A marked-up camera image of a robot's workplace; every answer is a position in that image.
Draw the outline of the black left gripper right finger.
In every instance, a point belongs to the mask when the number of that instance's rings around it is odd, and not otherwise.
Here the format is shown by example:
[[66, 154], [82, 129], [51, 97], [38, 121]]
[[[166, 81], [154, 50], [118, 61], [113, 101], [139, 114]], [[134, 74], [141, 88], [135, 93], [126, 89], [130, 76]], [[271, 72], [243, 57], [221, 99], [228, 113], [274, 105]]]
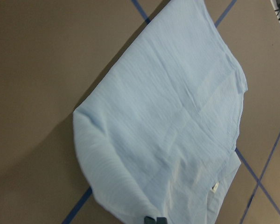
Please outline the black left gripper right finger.
[[157, 217], [157, 224], [168, 224], [168, 221], [165, 217]]

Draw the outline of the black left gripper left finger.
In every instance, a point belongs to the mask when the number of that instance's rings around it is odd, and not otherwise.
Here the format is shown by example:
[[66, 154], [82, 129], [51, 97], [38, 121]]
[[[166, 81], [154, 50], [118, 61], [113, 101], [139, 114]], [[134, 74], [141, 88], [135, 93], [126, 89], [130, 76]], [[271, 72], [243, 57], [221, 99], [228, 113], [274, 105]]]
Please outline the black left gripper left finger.
[[156, 220], [152, 217], [144, 217], [144, 224], [156, 224]]

